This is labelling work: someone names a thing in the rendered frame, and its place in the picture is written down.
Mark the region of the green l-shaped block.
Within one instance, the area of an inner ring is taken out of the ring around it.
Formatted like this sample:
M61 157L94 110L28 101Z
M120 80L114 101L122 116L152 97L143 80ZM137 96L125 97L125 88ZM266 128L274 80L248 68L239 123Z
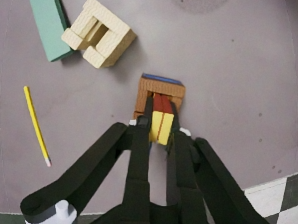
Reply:
M49 62L56 62L75 50L61 36L67 28L59 0L30 0L38 31Z

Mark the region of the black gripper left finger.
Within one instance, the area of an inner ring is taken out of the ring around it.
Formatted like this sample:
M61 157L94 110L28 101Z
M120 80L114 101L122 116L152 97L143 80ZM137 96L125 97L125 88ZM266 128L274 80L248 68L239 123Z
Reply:
M77 217L124 150L131 153L119 224L150 224L148 170L153 100L147 96L144 115L130 120L129 126L114 123L58 180L23 198L20 209L26 224L77 224Z

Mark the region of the yellow pencil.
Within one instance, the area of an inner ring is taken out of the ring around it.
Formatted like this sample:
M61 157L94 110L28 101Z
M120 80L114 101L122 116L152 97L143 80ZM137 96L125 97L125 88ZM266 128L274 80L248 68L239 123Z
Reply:
M26 95L26 98L27 98L29 110L30 110L30 113L31 113L31 117L32 117L32 120L33 120L33 124L34 124L35 130L36 130L36 133L37 133L37 136L38 136L38 139L39 139L39 142L40 142L40 145L41 145L45 160L47 162L47 165L51 166L52 164L51 164L51 161L50 161L50 158L49 158L49 155L48 155L48 152L47 152L47 149L46 149L46 146L45 146L45 143L44 143L44 140L43 140L40 128L39 128L37 117L36 117L36 114L35 114L34 106L33 106L30 91L29 91L29 86L24 87L24 90L25 90L25 95Z

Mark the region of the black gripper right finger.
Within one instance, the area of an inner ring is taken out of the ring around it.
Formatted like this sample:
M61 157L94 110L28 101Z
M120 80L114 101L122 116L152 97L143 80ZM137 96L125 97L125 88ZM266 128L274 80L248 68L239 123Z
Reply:
M180 130L175 102L170 104L174 117L164 144L166 206L178 205L179 224L208 224L204 201L215 224L270 224L255 210L208 141L194 140L188 130Z

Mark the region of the cream slotted block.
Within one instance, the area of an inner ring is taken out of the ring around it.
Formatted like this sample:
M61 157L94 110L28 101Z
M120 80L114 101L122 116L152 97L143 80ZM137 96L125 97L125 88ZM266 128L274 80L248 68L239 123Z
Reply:
M83 57L98 69L114 65L137 35L96 0L87 0L83 8L61 39L74 50L87 50Z

